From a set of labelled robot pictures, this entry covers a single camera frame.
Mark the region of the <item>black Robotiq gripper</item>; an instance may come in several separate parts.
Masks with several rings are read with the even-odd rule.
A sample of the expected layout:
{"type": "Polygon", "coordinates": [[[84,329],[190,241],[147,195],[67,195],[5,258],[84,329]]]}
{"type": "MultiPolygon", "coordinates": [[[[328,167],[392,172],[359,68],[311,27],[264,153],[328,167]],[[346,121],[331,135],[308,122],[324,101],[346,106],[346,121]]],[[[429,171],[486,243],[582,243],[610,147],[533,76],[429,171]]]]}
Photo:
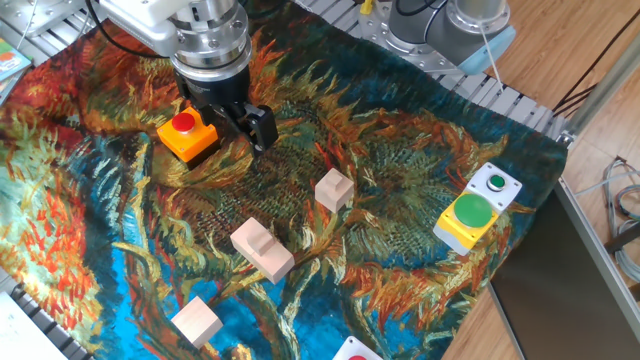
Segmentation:
{"type": "Polygon", "coordinates": [[[279,138],[269,106],[248,100],[249,59],[238,58],[219,68],[196,68],[172,59],[181,95],[189,100],[205,125],[221,127],[226,121],[242,131],[254,153],[264,153],[279,138]]]}

